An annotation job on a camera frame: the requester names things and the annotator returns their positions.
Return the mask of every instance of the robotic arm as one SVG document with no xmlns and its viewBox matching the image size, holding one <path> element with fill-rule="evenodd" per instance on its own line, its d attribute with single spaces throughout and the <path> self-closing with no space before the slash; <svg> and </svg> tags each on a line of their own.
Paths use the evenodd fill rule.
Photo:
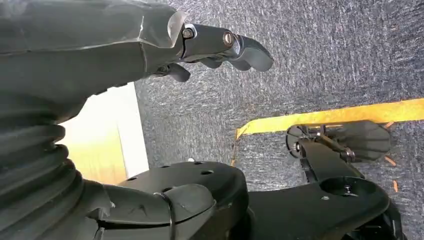
<svg viewBox="0 0 424 240">
<path fill-rule="evenodd" d="M 83 179 L 55 142 L 89 96 L 151 75 L 185 82 L 181 62 L 266 71 L 273 59 L 251 38 L 184 24 L 161 4 L 23 0 L 0 10 L 0 240 L 404 239 L 387 194 L 350 165 L 355 149 L 323 127 L 287 139 L 310 183 L 300 187 L 248 192 L 240 170 L 217 162 L 154 168 L 122 186 Z"/>
</svg>

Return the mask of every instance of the floor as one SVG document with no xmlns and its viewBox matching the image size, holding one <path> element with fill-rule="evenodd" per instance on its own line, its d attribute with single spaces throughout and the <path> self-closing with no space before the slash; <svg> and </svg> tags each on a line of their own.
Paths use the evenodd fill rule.
<svg viewBox="0 0 424 240">
<path fill-rule="evenodd" d="M 424 1 L 169 0 L 187 22 L 220 26 L 263 43 L 265 73 L 230 64 L 186 64 L 186 83 L 135 83 L 151 167 L 187 161 L 230 163 L 235 129 L 250 120 L 424 97 Z M 410 240 L 424 240 L 424 121 L 395 124 L 390 156 L 360 165 L 403 214 Z M 301 184 L 284 132 L 244 135 L 237 157 L 249 189 Z M 393 191 L 397 179 L 399 192 Z"/>
</svg>

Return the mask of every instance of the hole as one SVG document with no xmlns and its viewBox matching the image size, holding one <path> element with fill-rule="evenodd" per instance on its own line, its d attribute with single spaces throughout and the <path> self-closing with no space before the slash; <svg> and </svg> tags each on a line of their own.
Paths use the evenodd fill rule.
<svg viewBox="0 0 424 240">
<path fill-rule="evenodd" d="M 212 170 L 207 170 L 207 171 L 201 172 L 202 175 L 209 175 L 209 174 L 213 174 L 213 173 L 214 173 L 214 171 L 212 171 Z"/>
<path fill-rule="evenodd" d="M 374 183 L 356 177 L 329 178 L 319 186 L 326 193 L 342 197 L 364 197 L 377 188 Z"/>
<path fill-rule="evenodd" d="M 168 192 L 169 190 L 171 190 L 171 189 L 173 189 L 174 187 L 167 187 L 167 188 L 164 188 L 164 189 L 162 189 L 162 193 L 164 193 L 164 192 Z"/>
</svg>

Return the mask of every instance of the black plastic part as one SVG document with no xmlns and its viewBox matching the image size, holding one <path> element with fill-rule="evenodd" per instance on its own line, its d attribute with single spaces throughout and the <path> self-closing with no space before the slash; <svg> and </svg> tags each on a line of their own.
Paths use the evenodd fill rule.
<svg viewBox="0 0 424 240">
<path fill-rule="evenodd" d="M 358 187 L 371 187 L 372 191 L 358 197 L 343 197 L 325 191 L 316 182 L 277 191 L 250 192 L 249 208 L 254 213 L 250 239 L 340 240 L 389 206 L 387 194 L 372 182 L 352 177 L 329 180 L 357 181 Z"/>
<path fill-rule="evenodd" d="M 308 178 L 310 183 L 336 177 L 364 178 L 356 168 L 341 160 L 338 152 L 332 151 L 323 144 L 300 139 L 299 145 L 304 159 L 302 166 L 307 164 L 308 172 L 311 172 L 314 177 L 314 179 Z"/>
<path fill-rule="evenodd" d="M 116 225 L 154 227 L 170 223 L 168 204 L 157 196 L 137 189 L 113 185 L 105 185 L 104 190 L 115 207 L 110 209 L 109 214 L 92 216 L 92 218 Z M 174 203 L 173 212 L 175 222 L 178 223 L 205 212 L 215 204 L 209 191 L 204 186 L 196 184 L 174 187 L 166 191 L 166 195 Z"/>
<path fill-rule="evenodd" d="M 201 24 L 185 26 L 193 31 L 194 36 L 184 40 L 183 62 L 212 57 L 230 49 L 230 46 L 225 45 L 223 41 L 224 34 L 230 33 L 228 29 Z"/>
<path fill-rule="evenodd" d="M 184 67 L 176 63 L 171 63 L 168 65 L 168 67 L 169 67 L 169 75 L 173 79 L 175 79 L 177 82 L 184 83 L 189 80 L 191 74 Z"/>
<path fill-rule="evenodd" d="M 244 71 L 243 69 L 246 67 L 242 66 L 251 66 L 260 72 L 265 72 L 273 66 L 274 59 L 259 42 L 241 35 L 236 35 L 235 38 L 239 42 L 240 52 L 236 58 L 230 61 L 234 67 L 241 68 L 239 70 Z"/>
<path fill-rule="evenodd" d="M 407 240 L 402 232 L 401 215 L 392 202 L 387 211 L 355 229 L 349 233 L 349 236 L 353 240 Z"/>
<path fill-rule="evenodd" d="M 332 142 L 323 139 L 325 137 L 320 135 L 321 133 Z M 354 162 L 374 161 L 384 156 L 391 148 L 387 129 L 368 120 L 291 126 L 286 132 L 286 146 L 295 158 L 301 158 L 297 148 L 299 139 L 322 143 L 346 159 L 346 151 L 339 148 L 349 148 L 354 153 Z"/>
<path fill-rule="evenodd" d="M 194 216 L 190 221 L 184 221 L 178 224 L 176 231 L 176 239 L 189 240 L 191 236 L 202 228 L 206 222 L 214 215 L 215 208 L 212 207 L 207 211 Z M 101 237 L 99 240 L 169 240 L 170 227 L 135 227 L 135 228 L 115 228 L 115 229 L 102 229 Z"/>
<path fill-rule="evenodd" d="M 153 168 L 136 177 L 123 182 L 121 186 L 155 193 L 194 183 L 210 191 L 216 200 L 216 213 L 192 240 L 216 240 L 225 236 L 245 216 L 249 204 L 245 176 L 239 169 L 223 163 L 182 162 Z"/>
<path fill-rule="evenodd" d="M 217 69 L 223 64 L 222 61 L 215 61 L 209 57 L 203 58 L 200 62 L 210 69 Z"/>
<path fill-rule="evenodd" d="M 252 66 L 244 60 L 240 60 L 240 61 L 229 61 L 229 63 L 231 63 L 237 70 L 240 71 L 247 71 L 249 69 L 252 68 Z"/>
<path fill-rule="evenodd" d="M 163 60 L 165 56 L 156 57 Z M 144 78 L 150 74 L 150 67 L 157 69 L 145 60 L 139 43 L 0 56 L 4 78 L 0 83 L 0 239 L 92 240 L 102 233 L 99 223 L 108 218 L 125 224 L 142 220 L 135 216 L 139 210 L 111 200 L 134 190 L 119 188 L 112 196 L 108 186 L 83 180 L 68 159 L 67 148 L 55 142 L 65 135 L 65 129 L 57 124 L 76 116 L 87 97 Z M 200 194 L 212 199 L 202 188 Z M 139 204 L 125 199 L 127 206 L 138 207 L 143 202 L 146 211 L 154 214 L 153 219 L 166 228 L 162 223 L 169 222 L 168 206 L 163 201 L 147 204 L 145 198 L 154 196 L 133 195 L 137 195 L 134 200 Z M 184 204 L 181 196 L 177 200 Z M 198 206 L 201 211 L 190 215 L 176 211 L 176 218 L 185 223 L 196 214 L 212 215 L 215 203 L 210 203 L 202 202 L 209 206 Z M 190 237 L 189 232 L 179 233 Z"/>
</svg>

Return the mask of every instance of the plastic cover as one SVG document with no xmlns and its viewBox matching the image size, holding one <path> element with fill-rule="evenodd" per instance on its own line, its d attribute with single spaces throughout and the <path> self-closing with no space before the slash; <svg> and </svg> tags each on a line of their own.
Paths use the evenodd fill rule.
<svg viewBox="0 0 424 240">
<path fill-rule="evenodd" d="M 0 0 L 0 53 L 128 42 L 173 48 L 185 18 L 146 0 Z"/>
</svg>

